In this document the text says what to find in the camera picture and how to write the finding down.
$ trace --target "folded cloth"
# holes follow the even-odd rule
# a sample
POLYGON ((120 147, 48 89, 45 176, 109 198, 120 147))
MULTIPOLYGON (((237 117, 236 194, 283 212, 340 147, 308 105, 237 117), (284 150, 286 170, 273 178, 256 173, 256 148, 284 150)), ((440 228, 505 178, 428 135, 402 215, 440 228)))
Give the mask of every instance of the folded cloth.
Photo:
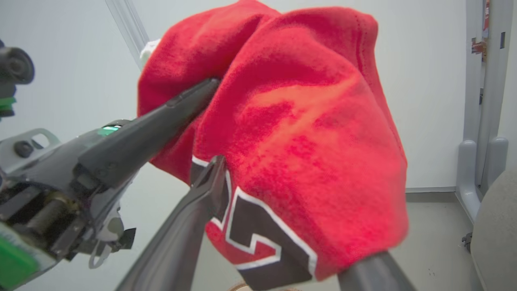
POLYGON ((407 162, 376 37, 376 21, 353 9, 280 14, 244 0, 172 26, 143 69, 139 115, 222 79, 152 163, 190 183, 226 157, 225 199, 206 232, 253 290, 323 280, 407 233, 407 162))

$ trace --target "white wall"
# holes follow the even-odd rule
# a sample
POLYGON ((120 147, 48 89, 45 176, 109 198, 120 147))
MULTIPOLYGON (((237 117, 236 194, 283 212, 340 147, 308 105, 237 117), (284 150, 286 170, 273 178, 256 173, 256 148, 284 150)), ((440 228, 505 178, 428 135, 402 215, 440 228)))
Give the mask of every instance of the white wall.
MULTIPOLYGON (((0 39, 24 49, 36 69, 34 82, 18 87, 16 117, 0 122, 0 140, 44 127, 67 141, 136 116, 140 71, 104 0, 0 0, 0 39)), ((79 255, 20 290, 114 290, 187 189, 145 166, 121 201, 125 226, 137 228, 132 251, 113 254, 97 270, 79 255)))
POLYGON ((506 69, 505 94, 499 124, 499 136, 509 141, 506 168, 517 168, 517 2, 513 3, 513 21, 506 69))
MULTIPOLYGON (((133 0, 150 39, 174 23, 233 0, 133 0)), ((379 22, 376 57, 409 161, 407 187, 455 186, 463 140, 465 0, 263 0, 280 12, 348 6, 379 22)))

